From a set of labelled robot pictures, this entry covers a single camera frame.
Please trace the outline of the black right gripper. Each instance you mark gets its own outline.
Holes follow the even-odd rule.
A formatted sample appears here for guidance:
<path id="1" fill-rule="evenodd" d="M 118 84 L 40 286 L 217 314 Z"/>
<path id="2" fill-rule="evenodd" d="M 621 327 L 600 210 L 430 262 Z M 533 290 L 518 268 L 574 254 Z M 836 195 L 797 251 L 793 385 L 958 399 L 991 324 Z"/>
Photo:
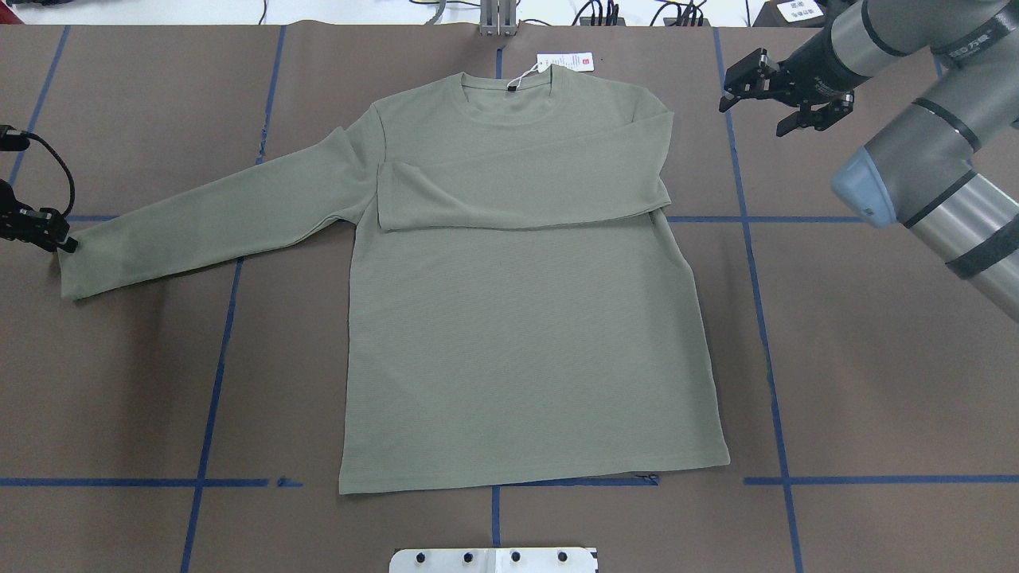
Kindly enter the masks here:
<path id="1" fill-rule="evenodd" d="M 801 128 L 827 131 L 854 109 L 854 73 L 829 44 L 804 44 L 782 61 L 760 48 L 725 70 L 718 111 L 743 100 L 774 100 L 799 108 L 777 122 L 776 137 Z"/>

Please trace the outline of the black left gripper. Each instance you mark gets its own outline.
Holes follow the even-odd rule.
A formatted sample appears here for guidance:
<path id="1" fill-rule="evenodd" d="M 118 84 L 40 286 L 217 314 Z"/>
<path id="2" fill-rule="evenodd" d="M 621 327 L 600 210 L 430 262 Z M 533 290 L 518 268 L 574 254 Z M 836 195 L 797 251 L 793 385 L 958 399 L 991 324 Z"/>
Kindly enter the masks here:
<path id="1" fill-rule="evenodd" d="M 36 210 L 16 200 L 14 189 L 1 179 L 1 236 L 5 240 L 49 246 L 49 251 L 74 253 L 79 242 L 67 236 L 64 215 L 53 208 Z"/>

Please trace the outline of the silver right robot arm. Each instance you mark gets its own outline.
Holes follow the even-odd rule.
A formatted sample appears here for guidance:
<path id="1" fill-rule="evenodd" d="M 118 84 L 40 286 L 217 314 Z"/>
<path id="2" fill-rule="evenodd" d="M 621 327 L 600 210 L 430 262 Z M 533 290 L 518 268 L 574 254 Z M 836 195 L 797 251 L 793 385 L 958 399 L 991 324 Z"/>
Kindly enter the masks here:
<path id="1" fill-rule="evenodd" d="M 922 49 L 943 75 L 852 155 L 832 189 L 867 224 L 901 224 L 946 268 L 1017 316 L 1017 202 L 971 159 L 1015 127 L 1015 1 L 855 1 L 788 58 L 765 49 L 725 70 L 718 108 L 775 100 L 793 108 L 779 137 L 826 131 L 854 108 L 854 91 Z"/>

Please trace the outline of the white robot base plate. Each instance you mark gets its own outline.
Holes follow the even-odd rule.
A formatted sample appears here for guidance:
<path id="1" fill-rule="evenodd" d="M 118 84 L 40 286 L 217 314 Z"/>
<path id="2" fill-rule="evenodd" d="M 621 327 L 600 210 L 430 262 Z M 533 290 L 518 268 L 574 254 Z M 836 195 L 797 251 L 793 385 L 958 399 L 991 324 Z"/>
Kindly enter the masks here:
<path id="1" fill-rule="evenodd" d="M 598 572 L 595 548 L 419 548 L 399 550 L 389 572 Z"/>

